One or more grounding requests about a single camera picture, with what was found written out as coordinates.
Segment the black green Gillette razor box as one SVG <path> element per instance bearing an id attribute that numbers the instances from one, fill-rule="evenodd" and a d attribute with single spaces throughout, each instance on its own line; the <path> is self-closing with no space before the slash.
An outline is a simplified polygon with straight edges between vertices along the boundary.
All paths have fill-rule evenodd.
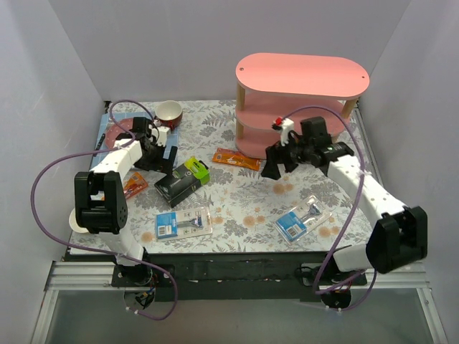
<path id="1" fill-rule="evenodd" d="M 209 167 L 194 156 L 154 184 L 166 203 L 174 208 L 210 181 Z"/>

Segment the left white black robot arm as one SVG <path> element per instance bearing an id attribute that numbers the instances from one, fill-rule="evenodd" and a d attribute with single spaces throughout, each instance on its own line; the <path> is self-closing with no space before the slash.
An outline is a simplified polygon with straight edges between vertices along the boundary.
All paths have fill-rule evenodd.
<path id="1" fill-rule="evenodd" d="M 166 141 L 171 129 L 155 127 L 145 117 L 135 117 L 129 133 L 122 133 L 113 149 L 94 168 L 79 172 L 74 178 L 75 207 L 70 213 L 69 225 L 78 233 L 99 236 L 115 253 L 116 262 L 130 266 L 128 278 L 143 287 L 152 280 L 152 269 L 142 260 L 145 249 L 127 227 L 128 206 L 123 190 L 123 179 L 132 167 L 145 171 L 170 174 L 177 147 L 164 158 Z"/>

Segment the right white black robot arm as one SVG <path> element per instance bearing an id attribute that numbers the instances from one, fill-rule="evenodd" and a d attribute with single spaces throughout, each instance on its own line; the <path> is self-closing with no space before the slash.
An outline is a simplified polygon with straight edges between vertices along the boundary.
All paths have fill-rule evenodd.
<path id="1" fill-rule="evenodd" d="M 344 283 L 352 271 L 374 269 L 386 274 L 427 256 L 426 212 L 393 197 L 366 172 L 363 160 L 347 144 L 333 143 L 322 117 L 301 121 L 301 134 L 288 118 L 277 118 L 273 129 L 280 140 L 265 150 L 263 177 L 278 180 L 279 164 L 291 172 L 309 163 L 354 197 L 373 227 L 367 243 L 333 249 L 324 267 L 331 284 Z"/>

